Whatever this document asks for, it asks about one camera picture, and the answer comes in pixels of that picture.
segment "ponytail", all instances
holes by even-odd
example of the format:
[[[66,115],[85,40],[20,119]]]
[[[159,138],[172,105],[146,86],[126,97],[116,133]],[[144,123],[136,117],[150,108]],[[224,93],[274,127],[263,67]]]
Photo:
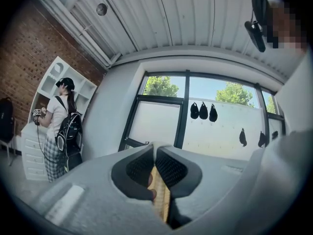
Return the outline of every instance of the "ponytail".
[[[76,104],[74,101],[74,92],[69,92],[68,96],[67,96],[67,104],[68,104],[68,113],[74,113],[76,112]]]

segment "window frame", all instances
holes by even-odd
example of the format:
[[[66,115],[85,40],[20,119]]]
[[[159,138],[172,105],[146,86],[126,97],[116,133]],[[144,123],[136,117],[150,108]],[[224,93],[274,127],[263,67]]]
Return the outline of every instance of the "window frame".
[[[182,97],[168,97],[168,96],[155,96],[155,95],[142,95],[144,88],[146,86],[147,80],[149,76],[184,76],[185,77],[185,92],[184,92],[184,98]],[[125,129],[122,135],[122,139],[120,142],[120,146],[118,151],[122,151],[125,149],[126,145],[131,145],[132,147],[136,145],[136,147],[142,144],[138,141],[132,140],[129,138],[129,134],[131,131],[131,127],[134,121],[134,117],[137,111],[137,108],[139,106],[139,102],[146,101],[146,102],[156,102],[156,103],[166,103],[166,104],[177,104],[180,105],[180,111],[179,111],[179,122],[177,124],[177,130],[176,130],[176,136],[175,136],[175,142],[174,147],[182,149],[185,131],[186,131],[186,125],[187,125],[187,118],[188,118],[188,109],[189,109],[189,87],[190,87],[190,78],[191,77],[202,77],[202,78],[209,78],[209,79],[218,79],[223,80],[226,82],[233,82],[237,84],[246,85],[249,87],[252,87],[256,91],[256,95],[260,104],[260,108],[263,110],[263,116],[264,116],[264,126],[265,126],[265,136],[266,136],[266,143],[265,147],[269,144],[270,140],[270,133],[269,133],[269,119],[275,119],[282,122],[282,135],[284,136],[286,134],[286,125],[285,125],[285,118],[284,114],[279,106],[279,104],[275,100],[275,94],[276,92],[269,90],[267,88],[261,87],[258,83],[251,83],[242,79],[238,79],[235,77],[229,77],[224,75],[217,75],[217,74],[211,74],[211,73],[202,73],[202,72],[191,72],[190,70],[186,71],[164,71],[164,72],[145,72],[142,79],[140,86],[138,87],[136,97],[134,98],[130,113],[128,115]],[[267,92],[272,95],[274,106],[276,112],[278,114],[273,114],[267,112],[265,99],[263,97],[263,93]]]

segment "perforated black pad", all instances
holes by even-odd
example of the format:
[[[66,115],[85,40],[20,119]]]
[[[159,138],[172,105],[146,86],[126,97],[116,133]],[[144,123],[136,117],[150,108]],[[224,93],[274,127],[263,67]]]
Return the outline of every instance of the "perforated black pad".
[[[153,146],[149,145],[118,161],[112,168],[111,178],[115,186],[129,198],[152,201],[153,195],[147,186],[153,166]]]
[[[160,147],[156,154],[156,168],[172,198],[189,196],[202,179],[200,167],[166,147]]]

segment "brick wall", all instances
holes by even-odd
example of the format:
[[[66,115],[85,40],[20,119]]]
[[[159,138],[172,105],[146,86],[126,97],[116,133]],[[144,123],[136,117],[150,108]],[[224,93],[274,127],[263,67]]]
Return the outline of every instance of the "brick wall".
[[[36,89],[57,56],[94,84],[101,83],[104,69],[38,0],[27,0],[0,43],[0,98],[12,98],[18,134],[27,124]]]

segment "checkered pants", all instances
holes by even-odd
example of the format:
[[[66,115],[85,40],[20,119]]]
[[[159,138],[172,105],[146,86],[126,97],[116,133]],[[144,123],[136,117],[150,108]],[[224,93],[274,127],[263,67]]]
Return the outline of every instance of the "checkered pants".
[[[49,182],[53,182],[54,180],[65,174],[65,157],[64,154],[62,154],[57,147],[55,139],[51,139],[48,136],[45,139],[44,153],[45,169],[48,174],[48,180]]]

